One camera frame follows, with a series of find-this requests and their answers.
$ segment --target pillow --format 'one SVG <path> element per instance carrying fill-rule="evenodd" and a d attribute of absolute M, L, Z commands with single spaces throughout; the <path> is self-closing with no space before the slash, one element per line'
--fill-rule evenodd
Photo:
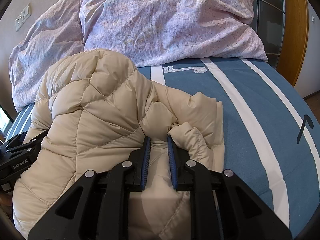
<path fill-rule="evenodd" d="M 82 52 L 80 0 L 59 0 L 32 25 L 9 57 L 16 110 L 33 103 L 43 74 L 58 60 Z"/>

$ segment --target wall outlet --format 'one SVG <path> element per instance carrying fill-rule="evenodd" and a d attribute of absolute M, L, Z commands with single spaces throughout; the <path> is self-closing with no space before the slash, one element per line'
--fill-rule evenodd
<path fill-rule="evenodd" d="M 15 19 L 14 25 L 16 26 L 16 30 L 17 30 L 17 31 L 21 28 L 21 26 L 22 26 L 22 17 L 21 17 L 21 14 L 18 16 L 17 19 Z"/>
<path fill-rule="evenodd" d="M 30 17 L 30 15 L 31 15 L 31 8 L 30 8 L 30 5 L 28 4 L 21 12 L 22 23 L 25 23 L 25 21 Z"/>

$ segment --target striped bed sheet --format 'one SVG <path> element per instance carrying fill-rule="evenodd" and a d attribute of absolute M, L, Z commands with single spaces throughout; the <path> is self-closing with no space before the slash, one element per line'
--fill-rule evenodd
<path fill-rule="evenodd" d="M 320 125 L 294 88 L 260 60 L 183 59 L 138 70 L 163 85 L 222 101 L 224 168 L 297 236 L 320 203 Z M 19 113 L 8 138 L 28 129 L 33 105 Z M 314 127 L 305 125 L 297 140 L 305 115 Z"/>

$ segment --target wall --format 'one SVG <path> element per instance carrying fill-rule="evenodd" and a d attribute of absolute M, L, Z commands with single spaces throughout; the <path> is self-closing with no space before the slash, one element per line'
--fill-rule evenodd
<path fill-rule="evenodd" d="M 307 50 L 298 80 L 294 86 L 301 97 L 306 97 L 320 90 L 320 20 L 309 2 L 308 10 L 309 34 Z"/>
<path fill-rule="evenodd" d="M 12 101 L 12 85 L 9 78 L 8 60 L 12 49 L 22 41 L 28 30 L 50 6 L 58 0 L 12 0 L 0 20 L 0 104 L 7 110 L 8 114 L 15 119 L 15 111 Z M 16 32 L 14 20 L 27 4 L 31 5 L 32 15 Z"/>

